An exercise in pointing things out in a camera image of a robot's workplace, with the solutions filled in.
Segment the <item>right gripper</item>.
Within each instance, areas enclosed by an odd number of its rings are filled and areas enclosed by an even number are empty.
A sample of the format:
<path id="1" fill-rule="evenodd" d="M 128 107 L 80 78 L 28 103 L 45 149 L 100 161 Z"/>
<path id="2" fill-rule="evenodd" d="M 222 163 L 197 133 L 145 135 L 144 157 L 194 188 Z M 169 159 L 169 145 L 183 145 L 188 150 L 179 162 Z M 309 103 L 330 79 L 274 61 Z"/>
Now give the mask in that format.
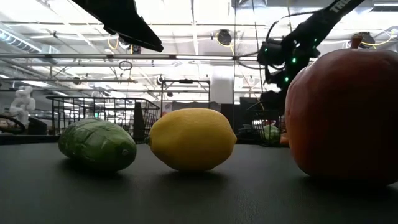
<path id="1" fill-rule="evenodd" d="M 261 103 L 267 110 L 285 109 L 286 91 L 292 80 L 311 59 L 318 57 L 318 37 L 310 35 L 288 35 L 275 39 L 267 37 L 257 53 L 257 62 L 265 67 L 267 84 L 275 84 L 279 92 L 261 93 Z"/>

